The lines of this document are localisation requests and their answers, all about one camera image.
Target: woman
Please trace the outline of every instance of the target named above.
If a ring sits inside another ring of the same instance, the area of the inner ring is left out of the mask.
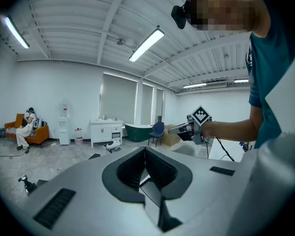
[[[29,117],[24,117],[24,120],[27,122],[27,125],[24,128],[16,129],[16,141],[18,143],[17,150],[27,150],[29,149],[29,144],[25,140],[25,137],[29,136],[33,130],[34,122],[36,121],[36,114],[34,108],[29,108],[28,110]]]

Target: blue chair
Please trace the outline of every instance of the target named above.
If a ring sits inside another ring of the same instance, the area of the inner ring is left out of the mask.
[[[161,144],[162,144],[162,137],[163,137],[163,134],[164,134],[164,129],[165,129],[165,124],[163,122],[157,122],[155,125],[154,125],[154,131],[149,133],[149,139],[148,139],[148,144],[149,145],[149,140],[151,137],[153,137],[153,142],[154,142],[154,138],[156,138],[156,145],[155,147],[157,147],[157,141],[158,141],[158,138],[161,138]]]

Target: white cabinet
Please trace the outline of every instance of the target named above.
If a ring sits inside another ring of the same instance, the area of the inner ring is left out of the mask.
[[[90,142],[93,143],[109,142],[114,139],[120,140],[122,144],[122,120],[91,120],[90,121]]]
[[[90,129],[91,138],[94,142],[100,142],[103,138],[103,128],[102,127],[92,127]]]
[[[112,139],[112,128],[111,127],[103,127],[103,140]]]

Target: green bathtub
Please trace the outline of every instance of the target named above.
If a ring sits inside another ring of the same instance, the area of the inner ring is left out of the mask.
[[[125,124],[124,126],[127,130],[129,140],[135,143],[148,140],[149,133],[153,132],[151,125]]]

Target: cardboard box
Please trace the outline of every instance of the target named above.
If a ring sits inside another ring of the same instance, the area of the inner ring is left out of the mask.
[[[162,144],[165,144],[171,147],[180,141],[180,137],[178,135],[168,133],[168,130],[175,126],[177,125],[169,124],[165,126],[164,135],[162,138]]]

